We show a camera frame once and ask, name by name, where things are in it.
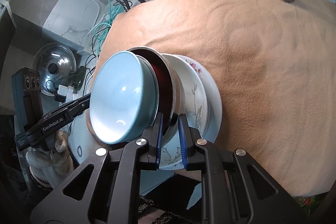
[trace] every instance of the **triangular cutout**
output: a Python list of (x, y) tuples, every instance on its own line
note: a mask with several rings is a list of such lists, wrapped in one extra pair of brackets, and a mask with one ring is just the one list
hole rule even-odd
[(94, 165), (85, 167), (64, 189), (63, 194), (75, 200), (83, 198), (87, 184), (89, 183)]
[(256, 170), (252, 165), (247, 167), (249, 171), (257, 198), (263, 200), (270, 196), (275, 195), (275, 189), (269, 184), (269, 182)]

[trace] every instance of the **orange cloth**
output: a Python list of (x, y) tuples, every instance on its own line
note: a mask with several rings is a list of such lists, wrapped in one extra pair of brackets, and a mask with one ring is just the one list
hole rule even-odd
[(293, 196), (323, 193), (336, 179), (335, 23), (326, 0), (154, 0), (117, 16), (94, 77), (141, 45), (199, 61), (221, 93), (216, 145), (244, 148)]

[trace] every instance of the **stack of dishes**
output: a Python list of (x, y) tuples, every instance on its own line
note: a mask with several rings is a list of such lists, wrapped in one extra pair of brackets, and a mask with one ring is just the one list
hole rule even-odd
[(197, 61), (160, 54), (149, 47), (118, 52), (103, 65), (92, 87), (90, 118), (108, 144), (131, 141), (163, 113), (160, 169), (183, 168), (177, 118), (214, 142), (221, 125), (221, 97), (209, 72)]

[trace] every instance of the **light blue bowl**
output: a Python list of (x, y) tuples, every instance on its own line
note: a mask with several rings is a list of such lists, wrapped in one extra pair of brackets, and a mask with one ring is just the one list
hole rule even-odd
[(158, 102), (155, 74), (137, 56), (122, 51), (99, 71), (91, 92), (90, 119), (104, 143), (131, 141), (151, 125)]

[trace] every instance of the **gloved hand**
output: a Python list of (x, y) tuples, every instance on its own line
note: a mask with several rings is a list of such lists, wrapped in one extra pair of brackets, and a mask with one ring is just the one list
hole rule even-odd
[(26, 153), (29, 170), (40, 185), (54, 189), (73, 171), (67, 143), (67, 132), (58, 130), (55, 134), (55, 148), (50, 151), (31, 148)]

